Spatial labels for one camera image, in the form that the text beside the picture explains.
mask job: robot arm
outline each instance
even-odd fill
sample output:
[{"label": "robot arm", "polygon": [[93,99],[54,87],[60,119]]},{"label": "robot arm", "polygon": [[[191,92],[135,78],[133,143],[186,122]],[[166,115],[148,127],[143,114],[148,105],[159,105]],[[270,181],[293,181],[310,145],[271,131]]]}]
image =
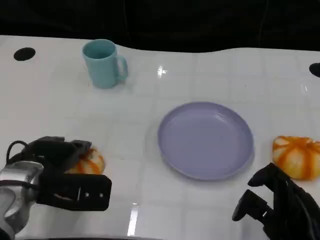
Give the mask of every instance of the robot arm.
[{"label": "robot arm", "polygon": [[316,201],[276,165],[270,163],[260,169],[248,185],[269,188],[274,196],[273,209],[246,190],[234,210],[234,221],[249,215],[263,224],[271,240],[320,240],[320,208]]},{"label": "robot arm", "polygon": [[23,143],[0,171],[0,239],[14,240],[29,219],[34,203],[71,211],[104,211],[112,182],[105,175],[66,174],[91,143],[43,137]]}]

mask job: white tiled surface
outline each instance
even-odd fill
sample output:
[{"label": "white tiled surface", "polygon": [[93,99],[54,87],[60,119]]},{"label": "white tiled surface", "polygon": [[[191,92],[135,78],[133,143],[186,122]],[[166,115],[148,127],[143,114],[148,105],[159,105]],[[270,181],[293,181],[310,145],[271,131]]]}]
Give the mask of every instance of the white tiled surface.
[{"label": "white tiled surface", "polygon": [[[129,77],[125,84],[101,90],[92,86],[82,59],[86,42],[0,37],[1,167],[14,140],[66,136],[93,141],[106,157],[105,174],[113,182],[107,211],[36,205],[19,238],[126,236],[137,210],[130,233],[138,237],[265,239],[258,222],[232,222],[231,215],[249,178],[271,161],[275,136],[320,140],[320,79],[308,70],[320,62],[320,53],[257,48],[173,53],[119,46]],[[23,47],[34,48],[35,57],[15,61],[14,52]],[[164,164],[157,147],[161,118],[190,101],[223,104],[248,122],[255,160],[246,171],[224,181],[198,182]],[[319,184],[302,185],[318,203]],[[272,205],[268,189],[255,192]]]}]

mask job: orange and white pumpkin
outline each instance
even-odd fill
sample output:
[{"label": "orange and white pumpkin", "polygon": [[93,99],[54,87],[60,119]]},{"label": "orange and white pumpkin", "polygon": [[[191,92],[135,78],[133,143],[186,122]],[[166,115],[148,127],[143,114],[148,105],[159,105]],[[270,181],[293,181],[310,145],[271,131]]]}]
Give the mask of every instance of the orange and white pumpkin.
[{"label": "orange and white pumpkin", "polygon": [[102,174],[105,170],[105,160],[96,148],[90,148],[81,156],[77,164],[67,171],[68,174]]},{"label": "orange and white pumpkin", "polygon": [[320,175],[320,142],[310,137],[278,136],[272,145],[273,162],[293,179]]}]

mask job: dark background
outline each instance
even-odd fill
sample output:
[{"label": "dark background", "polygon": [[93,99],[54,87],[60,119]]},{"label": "dark background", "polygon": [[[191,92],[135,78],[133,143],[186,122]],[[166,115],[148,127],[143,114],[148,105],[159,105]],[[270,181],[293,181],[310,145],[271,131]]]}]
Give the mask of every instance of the dark background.
[{"label": "dark background", "polygon": [[1,0],[0,34],[174,52],[320,50],[318,0]]}]

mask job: mug handle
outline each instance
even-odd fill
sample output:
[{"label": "mug handle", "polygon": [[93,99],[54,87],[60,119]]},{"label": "mug handle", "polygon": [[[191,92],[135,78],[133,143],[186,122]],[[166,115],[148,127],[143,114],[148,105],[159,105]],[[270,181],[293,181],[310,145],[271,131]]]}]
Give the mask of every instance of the mug handle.
[{"label": "mug handle", "polygon": [[119,71],[119,65],[118,65],[118,80],[124,81],[128,77],[128,65],[127,61],[123,56],[116,56],[117,60],[121,62],[123,73],[120,73]]}]

